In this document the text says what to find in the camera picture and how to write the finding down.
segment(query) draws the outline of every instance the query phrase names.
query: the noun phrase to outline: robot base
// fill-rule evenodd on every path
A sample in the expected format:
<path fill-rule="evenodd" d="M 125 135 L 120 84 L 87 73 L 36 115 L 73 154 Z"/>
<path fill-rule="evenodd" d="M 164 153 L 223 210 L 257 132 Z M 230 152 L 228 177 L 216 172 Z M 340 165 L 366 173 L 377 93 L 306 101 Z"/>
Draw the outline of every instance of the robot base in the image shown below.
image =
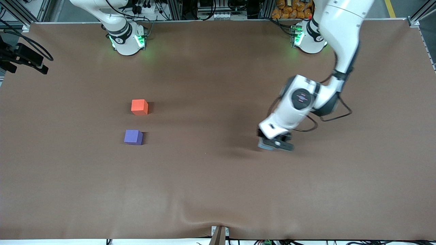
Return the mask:
<path fill-rule="evenodd" d="M 260 129 L 257 129 L 257 136 L 259 136 L 258 147 L 265 150 L 284 150 L 284 151 L 293 151 L 294 145 L 288 143 L 287 141 L 291 140 L 291 133 L 286 133 L 282 135 L 276 136 L 274 139 L 268 139 Z"/>
<path fill-rule="evenodd" d="M 136 54 L 139 50 L 145 50 L 147 45 L 148 29 L 135 22 L 130 22 L 130 24 L 132 25 L 133 31 L 124 44 L 118 44 L 111 39 L 113 50 L 125 56 L 131 56 Z"/>
<path fill-rule="evenodd" d="M 308 20 L 303 20 L 290 27 L 291 46 L 299 48 L 307 54 L 319 53 L 326 45 L 326 41 L 314 41 L 307 32 Z"/>

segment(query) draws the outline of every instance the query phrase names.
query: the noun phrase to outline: white robotic arm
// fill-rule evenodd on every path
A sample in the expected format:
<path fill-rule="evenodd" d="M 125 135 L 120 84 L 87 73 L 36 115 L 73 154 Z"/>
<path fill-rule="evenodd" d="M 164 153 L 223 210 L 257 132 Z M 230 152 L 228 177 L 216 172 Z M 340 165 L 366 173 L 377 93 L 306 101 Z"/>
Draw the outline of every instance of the white robotic arm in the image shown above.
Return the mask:
<path fill-rule="evenodd" d="M 323 9 L 320 6 L 325 0 L 320 1 L 321 4 L 315 1 L 314 16 L 318 16 L 319 11 L 322 15 L 319 29 L 314 31 L 321 34 L 333 48 L 337 55 L 336 67 L 328 85 L 301 75 L 288 80 L 279 95 L 280 103 L 277 108 L 259 124 L 261 148 L 293 150 L 293 145 L 286 142 L 290 139 L 289 131 L 296 128 L 310 112 L 318 116 L 332 113 L 353 69 L 358 53 L 360 27 L 374 0 L 329 0 Z M 313 39 L 303 39 L 302 45 L 304 41 L 313 42 Z"/>
<path fill-rule="evenodd" d="M 146 35 L 144 27 L 127 21 L 121 14 L 107 14 L 101 9 L 120 8 L 127 5 L 128 0 L 70 0 L 75 6 L 82 8 L 101 21 L 112 42 L 112 46 L 122 55 L 133 55 L 145 48 Z"/>

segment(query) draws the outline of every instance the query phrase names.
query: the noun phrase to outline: metal frame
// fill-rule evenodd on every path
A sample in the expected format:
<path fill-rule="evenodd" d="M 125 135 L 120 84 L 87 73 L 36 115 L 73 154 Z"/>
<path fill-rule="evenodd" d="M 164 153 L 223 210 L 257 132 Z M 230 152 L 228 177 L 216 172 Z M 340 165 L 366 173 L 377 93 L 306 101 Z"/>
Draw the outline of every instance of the metal frame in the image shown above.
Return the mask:
<path fill-rule="evenodd" d="M 271 13 L 273 12 L 273 9 L 276 6 L 275 0 L 265 0 L 263 2 L 263 7 L 259 12 L 259 18 L 265 18 L 265 17 L 271 17 Z"/>
<path fill-rule="evenodd" d="M 435 64 L 435 62 L 433 62 L 432 56 L 430 55 L 430 51 L 427 48 L 427 43 L 424 40 L 424 36 L 422 35 L 421 28 L 418 27 L 418 30 L 419 30 L 419 34 L 421 35 L 422 42 L 424 43 L 424 46 L 426 47 L 426 51 L 427 51 L 427 54 L 429 55 L 430 62 L 432 63 L 433 69 L 435 70 L 435 73 L 436 73 L 436 64 Z"/>
<path fill-rule="evenodd" d="M 16 0 L 3 0 L 1 6 L 15 17 L 22 25 L 29 27 L 31 23 L 37 22 L 38 19 L 32 13 Z"/>
<path fill-rule="evenodd" d="M 416 13 L 414 13 L 412 16 L 409 16 L 407 18 L 407 21 L 409 22 L 409 26 L 418 27 L 419 20 L 424 16 L 426 16 L 427 13 L 431 10 L 431 8 L 435 5 L 436 5 L 436 0 L 427 0 L 427 2 L 424 5 L 422 5 L 422 7 L 418 9 L 418 11 L 416 11 Z"/>
<path fill-rule="evenodd" d="M 8 11 L 17 21 L 9 21 L 13 27 L 26 27 L 29 28 L 30 24 L 33 22 L 44 21 L 47 13 L 47 8 L 51 0 L 43 0 L 42 5 L 39 9 L 38 16 L 34 16 L 24 5 L 22 5 L 17 0 L 3 0 L 0 2 L 1 6 Z"/>
<path fill-rule="evenodd" d="M 168 0 L 172 20 L 182 19 L 182 3 L 179 0 Z"/>

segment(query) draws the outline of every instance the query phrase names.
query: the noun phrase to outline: power strip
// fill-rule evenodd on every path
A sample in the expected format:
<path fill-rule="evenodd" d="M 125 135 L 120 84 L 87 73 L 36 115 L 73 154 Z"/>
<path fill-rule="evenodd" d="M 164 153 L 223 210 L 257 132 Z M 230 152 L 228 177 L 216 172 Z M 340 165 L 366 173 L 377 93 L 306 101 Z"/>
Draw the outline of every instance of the power strip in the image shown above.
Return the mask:
<path fill-rule="evenodd" d="M 151 8 L 142 7 L 141 14 L 154 14 L 156 12 L 156 5 L 151 5 Z"/>
<path fill-rule="evenodd" d="M 230 12 L 216 12 L 214 14 L 214 20 L 230 20 L 231 16 Z"/>

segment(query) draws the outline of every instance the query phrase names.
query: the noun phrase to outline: brown paper sheet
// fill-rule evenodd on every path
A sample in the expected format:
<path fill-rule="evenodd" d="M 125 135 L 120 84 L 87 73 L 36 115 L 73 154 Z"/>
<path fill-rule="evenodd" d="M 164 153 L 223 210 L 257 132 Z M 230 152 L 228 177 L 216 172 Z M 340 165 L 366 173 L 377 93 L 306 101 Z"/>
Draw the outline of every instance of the brown paper sheet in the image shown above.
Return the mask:
<path fill-rule="evenodd" d="M 54 56 L 0 93 L 1 239 L 436 239 L 436 75 L 417 29 L 365 21 L 343 92 L 354 113 L 257 148 L 287 78 L 334 55 L 269 22 L 155 24 L 122 57 L 97 24 L 33 24 Z M 135 116 L 132 99 L 152 113 Z M 338 115 L 344 112 L 339 108 Z M 310 127 L 310 122 L 301 125 Z M 123 144 L 126 129 L 146 144 Z"/>

